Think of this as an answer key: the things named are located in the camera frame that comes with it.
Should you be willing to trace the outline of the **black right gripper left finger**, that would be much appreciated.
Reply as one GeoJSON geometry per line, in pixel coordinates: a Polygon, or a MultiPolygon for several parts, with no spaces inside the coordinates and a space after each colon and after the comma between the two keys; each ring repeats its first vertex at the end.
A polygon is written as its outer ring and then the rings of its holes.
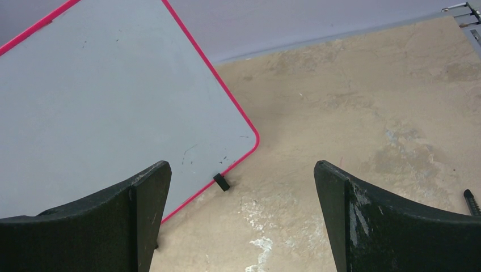
{"type": "Polygon", "coordinates": [[[1,219],[1,270],[149,271],[171,175],[159,161],[39,215],[1,219]]]}

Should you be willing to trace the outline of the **red framed whiteboard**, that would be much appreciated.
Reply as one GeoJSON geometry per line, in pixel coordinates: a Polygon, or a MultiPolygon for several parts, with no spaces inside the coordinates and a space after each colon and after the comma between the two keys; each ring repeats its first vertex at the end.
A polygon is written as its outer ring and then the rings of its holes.
{"type": "Polygon", "coordinates": [[[67,1],[1,46],[2,218],[163,160],[167,220],[259,141],[167,1],[67,1]]]}

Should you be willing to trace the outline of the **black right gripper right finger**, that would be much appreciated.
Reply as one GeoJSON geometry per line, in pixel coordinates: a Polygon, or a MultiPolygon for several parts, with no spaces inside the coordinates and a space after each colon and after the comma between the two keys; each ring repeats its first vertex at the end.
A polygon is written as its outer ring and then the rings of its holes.
{"type": "Polygon", "coordinates": [[[480,216],[403,198],[325,160],[314,179],[338,271],[480,270],[480,216]]]}

